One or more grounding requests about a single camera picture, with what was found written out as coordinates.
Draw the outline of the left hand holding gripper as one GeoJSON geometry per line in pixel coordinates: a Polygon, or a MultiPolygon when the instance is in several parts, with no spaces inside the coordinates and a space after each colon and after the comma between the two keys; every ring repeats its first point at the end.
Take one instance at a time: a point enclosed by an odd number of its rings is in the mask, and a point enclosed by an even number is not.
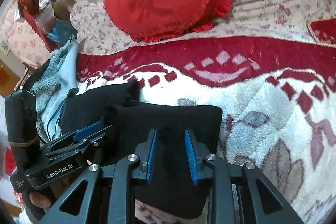
{"type": "Polygon", "coordinates": [[[51,201],[49,200],[49,198],[37,191],[29,192],[28,196],[30,202],[36,207],[42,209],[51,207],[51,201]]]}

